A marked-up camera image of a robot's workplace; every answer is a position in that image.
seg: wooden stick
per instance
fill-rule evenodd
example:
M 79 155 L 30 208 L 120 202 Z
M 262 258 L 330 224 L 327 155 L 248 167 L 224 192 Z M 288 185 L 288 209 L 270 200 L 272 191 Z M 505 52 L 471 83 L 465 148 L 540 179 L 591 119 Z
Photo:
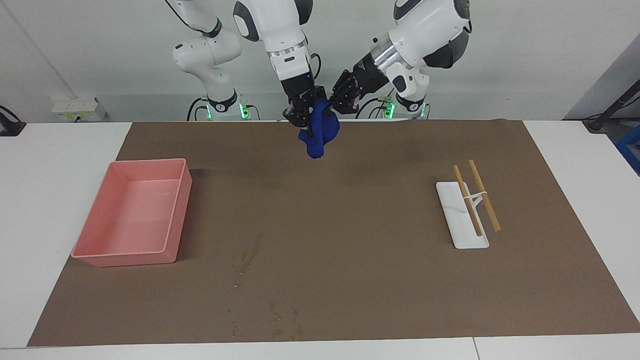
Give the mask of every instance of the wooden stick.
M 471 203 L 471 199 L 469 199 L 469 192 L 467 188 L 465 188 L 465 182 L 462 181 L 462 174 L 460 173 L 460 168 L 457 165 L 453 166 L 453 171 L 456 173 L 456 178 L 458 179 L 458 186 L 460 186 L 460 192 L 462 193 L 462 197 L 465 198 L 465 205 L 467 205 L 467 212 L 469 212 L 469 217 L 471 217 L 471 222 L 474 225 L 474 229 L 476 230 L 477 236 L 482 236 L 482 229 L 480 229 L 480 224 L 478 223 L 478 219 L 476 218 L 476 212 L 474 211 L 474 206 Z
M 469 160 L 469 165 L 471 166 L 471 171 L 474 173 L 474 178 L 476 179 L 476 184 L 481 192 L 486 192 L 484 188 L 484 184 L 482 179 L 480 178 L 480 173 L 476 167 L 476 163 L 473 160 Z M 486 207 L 486 211 L 489 213 L 489 218 L 491 219 L 491 224 L 493 225 L 493 230 L 495 232 L 502 231 L 500 227 L 500 222 L 498 222 L 498 217 L 495 216 L 495 211 L 493 210 L 493 205 L 491 204 L 491 200 L 489 200 L 489 195 L 487 193 L 482 194 L 482 199 L 484 200 L 484 206 Z

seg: pink bin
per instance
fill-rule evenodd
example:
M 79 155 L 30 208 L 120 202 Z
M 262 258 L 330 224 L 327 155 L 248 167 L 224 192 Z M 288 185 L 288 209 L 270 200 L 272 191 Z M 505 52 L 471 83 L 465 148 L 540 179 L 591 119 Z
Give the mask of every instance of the pink bin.
M 185 159 L 112 162 L 71 256 L 99 267 L 173 263 L 192 182 Z

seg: white plastic base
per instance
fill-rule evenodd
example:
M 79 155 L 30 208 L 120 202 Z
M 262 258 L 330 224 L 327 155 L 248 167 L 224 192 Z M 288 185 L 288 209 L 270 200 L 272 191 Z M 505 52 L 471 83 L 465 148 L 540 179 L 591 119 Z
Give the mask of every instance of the white plastic base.
M 482 229 L 482 236 L 476 235 L 474 225 L 471 222 L 467 206 L 465 205 L 465 199 L 462 197 L 460 187 L 458 183 L 437 183 L 436 189 L 438 190 L 438 196 L 440 196 L 440 203 L 444 210 L 444 216 L 447 219 L 449 225 L 449 232 L 451 232 L 451 238 L 453 239 L 453 245 L 456 249 L 486 249 L 489 247 L 489 239 L 486 237 L 482 221 L 476 211 L 476 206 L 480 203 L 474 198 L 480 198 L 480 195 L 472 195 L 471 201 L 474 204 L 474 214 Z

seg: blue towel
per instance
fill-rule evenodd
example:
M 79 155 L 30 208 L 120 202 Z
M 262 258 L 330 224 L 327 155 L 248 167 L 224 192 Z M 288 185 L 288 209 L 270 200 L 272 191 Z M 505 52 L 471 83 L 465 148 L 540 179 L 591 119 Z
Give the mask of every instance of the blue towel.
M 338 136 L 340 122 L 338 116 L 333 112 L 329 117 L 323 115 L 324 109 L 331 105 L 329 100 L 318 98 L 314 104 L 314 112 L 311 114 L 311 130 L 314 137 L 310 138 L 307 132 L 300 131 L 298 138 L 307 145 L 307 154 L 312 159 L 319 159 L 324 156 L 324 146 Z

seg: white table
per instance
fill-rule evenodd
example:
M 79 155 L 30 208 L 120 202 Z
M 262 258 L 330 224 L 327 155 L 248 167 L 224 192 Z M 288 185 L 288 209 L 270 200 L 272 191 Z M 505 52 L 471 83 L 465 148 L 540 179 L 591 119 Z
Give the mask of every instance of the white table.
M 640 178 L 582 124 L 525 124 L 637 316 Z M 21 349 L 130 126 L 30 124 L 0 138 L 0 359 L 640 359 L 640 334 Z

